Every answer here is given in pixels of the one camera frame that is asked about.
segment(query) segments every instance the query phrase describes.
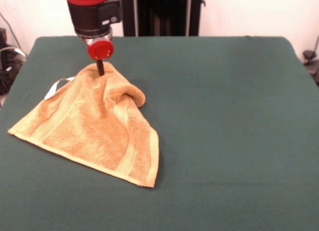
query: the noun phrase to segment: black cable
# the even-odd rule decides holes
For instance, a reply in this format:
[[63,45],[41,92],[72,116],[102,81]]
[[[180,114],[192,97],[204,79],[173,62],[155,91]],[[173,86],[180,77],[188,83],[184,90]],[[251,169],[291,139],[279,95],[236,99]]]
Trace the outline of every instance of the black cable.
[[3,16],[3,14],[2,14],[1,12],[0,12],[0,17],[1,17],[1,18],[6,22],[6,24],[8,25],[8,27],[9,27],[9,29],[10,29],[10,31],[11,31],[11,33],[12,33],[12,35],[13,35],[13,37],[14,37],[16,43],[17,43],[17,45],[18,45],[18,47],[21,49],[21,45],[20,45],[18,39],[16,38],[16,36],[15,36],[15,34],[14,34],[14,32],[13,32],[13,29],[11,28],[11,25],[10,25],[9,22],[5,19],[5,17]]
[[317,41],[316,41],[316,45],[315,45],[314,52],[316,52],[316,50],[317,50],[317,48],[318,48],[318,44],[319,44],[319,35],[318,35],[318,38],[317,38]]

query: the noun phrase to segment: black cylinder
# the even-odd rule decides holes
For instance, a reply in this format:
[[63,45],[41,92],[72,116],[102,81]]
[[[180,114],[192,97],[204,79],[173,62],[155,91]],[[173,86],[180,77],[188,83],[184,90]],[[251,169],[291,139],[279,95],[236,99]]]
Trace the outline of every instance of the black cylinder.
[[110,31],[110,22],[103,24],[103,18],[99,16],[105,3],[88,6],[70,3],[68,5],[74,30],[79,36],[88,38],[99,37]]

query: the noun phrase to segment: towel fold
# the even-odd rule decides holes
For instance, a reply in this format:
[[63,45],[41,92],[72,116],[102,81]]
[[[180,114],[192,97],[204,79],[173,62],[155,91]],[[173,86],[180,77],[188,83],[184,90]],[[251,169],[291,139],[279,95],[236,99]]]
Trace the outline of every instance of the towel fold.
[[138,107],[145,95],[110,63],[95,64],[42,100],[8,132],[72,161],[154,187],[159,139]]

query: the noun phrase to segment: green fabric surface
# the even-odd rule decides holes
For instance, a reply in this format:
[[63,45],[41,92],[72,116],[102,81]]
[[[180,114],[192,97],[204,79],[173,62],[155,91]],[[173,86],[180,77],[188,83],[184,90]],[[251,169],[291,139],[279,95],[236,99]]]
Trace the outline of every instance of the green fabric surface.
[[7,133],[92,63],[77,37],[40,38],[0,111],[1,231],[318,231],[319,90],[283,38],[114,38],[146,95],[154,189]]

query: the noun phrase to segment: black metal frame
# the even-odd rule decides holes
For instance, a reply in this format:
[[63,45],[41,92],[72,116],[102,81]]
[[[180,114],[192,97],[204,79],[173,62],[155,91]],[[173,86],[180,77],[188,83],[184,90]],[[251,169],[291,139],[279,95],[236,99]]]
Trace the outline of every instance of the black metal frame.
[[[189,36],[198,36],[202,1],[203,0],[191,0]],[[122,0],[122,2],[124,36],[135,36],[134,0]],[[138,0],[139,36],[156,35],[154,33],[154,18],[156,16],[153,11],[150,10],[151,2],[151,0]],[[174,28],[170,29],[171,33],[167,33],[161,26],[161,35],[185,36],[186,23],[184,21],[186,21],[187,0],[179,0],[177,6],[181,8],[179,11],[185,11],[185,13],[177,12],[174,14],[172,17],[173,21],[169,21],[169,23],[174,25]],[[165,18],[161,18],[160,21],[161,25],[165,24]]]
[[136,36],[134,19],[134,0],[122,0],[124,36]]

